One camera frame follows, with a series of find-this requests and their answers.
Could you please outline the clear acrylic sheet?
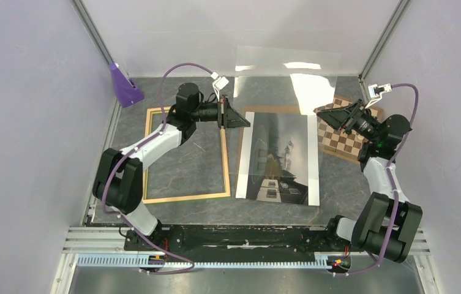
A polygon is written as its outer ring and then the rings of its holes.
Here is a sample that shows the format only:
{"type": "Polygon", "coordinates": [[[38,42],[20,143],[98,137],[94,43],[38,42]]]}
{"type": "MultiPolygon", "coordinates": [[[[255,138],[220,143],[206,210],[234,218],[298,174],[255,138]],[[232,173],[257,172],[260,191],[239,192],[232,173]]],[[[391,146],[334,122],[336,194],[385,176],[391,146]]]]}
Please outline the clear acrylic sheet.
{"type": "Polygon", "coordinates": [[[240,46],[234,106],[294,107],[296,113],[312,115],[332,103],[340,62],[339,53],[328,51],[240,46]]]}

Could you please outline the light wooden picture frame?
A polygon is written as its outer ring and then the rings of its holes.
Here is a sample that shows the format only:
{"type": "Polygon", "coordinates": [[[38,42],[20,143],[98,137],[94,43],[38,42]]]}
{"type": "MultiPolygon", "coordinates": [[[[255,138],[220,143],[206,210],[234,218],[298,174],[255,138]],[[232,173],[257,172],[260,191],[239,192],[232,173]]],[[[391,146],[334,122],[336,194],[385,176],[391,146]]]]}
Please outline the light wooden picture frame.
{"type": "Polygon", "coordinates": [[[146,205],[229,197],[227,139],[215,122],[199,122],[183,145],[144,172],[146,205]]]}

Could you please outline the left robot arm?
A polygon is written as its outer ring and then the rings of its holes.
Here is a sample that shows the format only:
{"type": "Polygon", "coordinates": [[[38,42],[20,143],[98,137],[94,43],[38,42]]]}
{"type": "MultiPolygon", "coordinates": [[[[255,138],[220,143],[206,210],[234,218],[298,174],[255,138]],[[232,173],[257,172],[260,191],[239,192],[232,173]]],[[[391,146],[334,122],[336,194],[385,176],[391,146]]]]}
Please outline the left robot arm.
{"type": "Polygon", "coordinates": [[[249,127],[225,96],[205,101],[195,83],[179,86],[175,104],[160,126],[140,141],[120,150],[108,148],[100,158],[92,185],[92,195],[109,213],[124,218],[140,233],[140,243],[149,250],[163,241],[160,221],[143,198],[143,173],[167,152],[183,145],[196,131],[197,123],[215,122],[219,129],[249,127]]]}

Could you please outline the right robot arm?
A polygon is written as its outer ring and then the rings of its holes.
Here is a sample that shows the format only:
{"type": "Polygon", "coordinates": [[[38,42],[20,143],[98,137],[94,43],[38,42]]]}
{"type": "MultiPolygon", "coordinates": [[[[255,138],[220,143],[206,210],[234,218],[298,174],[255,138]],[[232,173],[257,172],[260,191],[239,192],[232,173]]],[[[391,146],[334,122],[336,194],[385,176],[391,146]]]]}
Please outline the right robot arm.
{"type": "Polygon", "coordinates": [[[365,138],[358,162],[371,192],[357,220],[340,215],[330,220],[325,244],[339,250],[349,242],[357,249],[402,263],[422,219],[422,208],[410,203],[395,174],[395,157],[412,130],[409,120],[391,115],[380,122],[361,101],[316,114],[334,130],[348,135],[356,132],[365,138]]]}

